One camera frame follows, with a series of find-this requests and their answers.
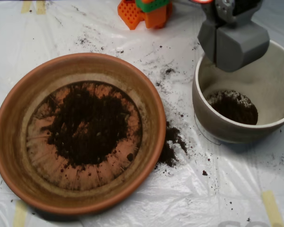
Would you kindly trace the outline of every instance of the orange plastic object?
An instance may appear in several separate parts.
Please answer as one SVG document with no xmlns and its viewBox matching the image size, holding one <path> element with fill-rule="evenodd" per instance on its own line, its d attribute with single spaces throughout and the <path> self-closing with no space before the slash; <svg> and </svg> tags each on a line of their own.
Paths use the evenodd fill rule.
<svg viewBox="0 0 284 227">
<path fill-rule="evenodd" d="M 144 20 L 144 13 L 136 7 L 133 1 L 129 3 L 128 0 L 122 0 L 118 5 L 118 14 L 130 30 L 134 30 L 140 21 Z"/>
<path fill-rule="evenodd" d="M 171 13 L 171 2 L 149 13 L 142 12 L 134 0 L 121 0 L 118 5 L 118 14 L 130 30 L 134 30 L 144 20 L 147 28 L 163 28 Z"/>
<path fill-rule="evenodd" d="M 163 6 L 149 13 L 145 13 L 145 24 L 147 28 L 157 27 L 165 24 L 167 18 L 167 7 Z"/>
</svg>

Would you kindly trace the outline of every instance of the soil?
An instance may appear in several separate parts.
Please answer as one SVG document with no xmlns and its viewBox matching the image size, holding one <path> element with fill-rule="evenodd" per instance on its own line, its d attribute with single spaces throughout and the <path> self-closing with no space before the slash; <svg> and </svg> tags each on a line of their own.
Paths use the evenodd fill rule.
<svg viewBox="0 0 284 227">
<path fill-rule="evenodd" d="M 53 123 L 42 128 L 51 132 L 47 143 L 55 145 L 57 155 L 66 158 L 72 167 L 100 164 L 106 160 L 106 155 L 112 153 L 118 141 L 127 137 L 130 113 L 121 99 L 132 100 L 116 87 L 112 87 L 110 94 L 118 92 L 121 98 L 111 95 L 99 98 L 91 94 L 83 82 L 68 85 L 67 88 L 70 92 L 59 109 L 50 96 L 46 100 L 55 113 Z"/>
<path fill-rule="evenodd" d="M 175 156 L 175 151 L 172 147 L 170 147 L 168 141 L 172 141 L 172 143 L 178 143 L 180 147 L 187 154 L 186 143 L 179 136 L 180 130 L 175 127 L 170 127 L 170 123 L 166 122 L 166 134 L 163 149 L 161 155 L 159 157 L 158 163 L 164 163 L 170 167 L 175 165 L 177 158 Z"/>
<path fill-rule="evenodd" d="M 219 91 L 207 98 L 208 103 L 221 115 L 242 124 L 256 125 L 258 112 L 245 95 L 236 91 Z"/>
<path fill-rule="evenodd" d="M 167 75 L 170 74 L 171 72 L 175 72 L 175 70 L 172 69 L 172 68 L 169 68 L 169 69 L 167 69 L 167 70 L 165 71 L 165 73 L 166 73 Z"/>
</svg>

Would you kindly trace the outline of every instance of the white plastic sheet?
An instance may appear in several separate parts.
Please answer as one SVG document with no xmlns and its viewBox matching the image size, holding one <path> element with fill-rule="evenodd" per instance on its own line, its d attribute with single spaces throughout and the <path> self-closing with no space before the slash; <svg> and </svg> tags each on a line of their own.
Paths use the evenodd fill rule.
<svg viewBox="0 0 284 227">
<path fill-rule="evenodd" d="M 267 227 L 261 199 L 267 190 L 284 221 L 284 127 L 252 144 L 229 145 L 195 122 L 191 87 L 203 53 L 197 34 L 204 15 L 187 0 L 173 2 L 166 28 L 147 30 L 140 23 L 129 31 L 117 14 L 118 0 L 49 0 L 44 15 L 36 13 L 34 1 L 27 13 L 21 13 L 22 1 L 0 1 L 0 105 L 41 63 L 70 53 L 106 53 L 130 62 L 156 85 L 167 120 L 188 147 L 186 155 L 174 145 L 179 160 L 174 168 L 160 165 L 128 199 L 104 213 L 59 223 L 28 208 L 24 226 Z M 266 0 L 254 21 L 284 46 L 284 0 Z M 166 75 L 169 68 L 175 72 Z M 15 226 L 17 200 L 0 176 L 0 227 Z"/>
</svg>

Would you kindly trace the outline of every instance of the green plastic part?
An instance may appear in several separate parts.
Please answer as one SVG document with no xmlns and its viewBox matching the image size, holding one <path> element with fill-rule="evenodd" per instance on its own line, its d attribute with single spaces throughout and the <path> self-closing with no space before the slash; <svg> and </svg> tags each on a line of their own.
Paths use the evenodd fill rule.
<svg viewBox="0 0 284 227">
<path fill-rule="evenodd" d="M 169 0 L 155 0 L 151 3 L 143 3 L 141 0 L 136 0 L 137 7 L 139 7 L 144 13 L 152 12 L 155 9 L 166 6 L 168 3 Z"/>
</svg>

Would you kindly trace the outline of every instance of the clay pot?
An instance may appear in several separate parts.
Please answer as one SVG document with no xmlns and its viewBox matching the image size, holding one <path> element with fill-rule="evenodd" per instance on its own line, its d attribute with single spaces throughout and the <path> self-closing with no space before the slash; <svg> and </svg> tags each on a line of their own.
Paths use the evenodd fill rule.
<svg viewBox="0 0 284 227">
<path fill-rule="evenodd" d="M 250 99 L 258 112 L 256 125 L 232 121 L 208 104 L 210 94 L 225 90 Z M 193 105 L 201 125 L 225 142 L 249 143 L 280 128 L 284 124 L 284 48 L 270 41 L 262 58 L 231 73 L 216 68 L 203 56 L 195 70 Z"/>
<path fill-rule="evenodd" d="M 79 81 L 107 83 L 131 98 L 142 122 L 138 147 L 124 143 L 99 165 L 65 167 L 68 160 L 47 144 L 46 131 L 38 130 L 50 117 L 35 115 L 50 94 Z M 0 174 L 18 197 L 39 210 L 61 215 L 98 212 L 125 199 L 150 174 L 163 147 L 165 128 L 160 96 L 137 68 L 104 54 L 66 55 L 29 72 L 4 100 Z"/>
</svg>

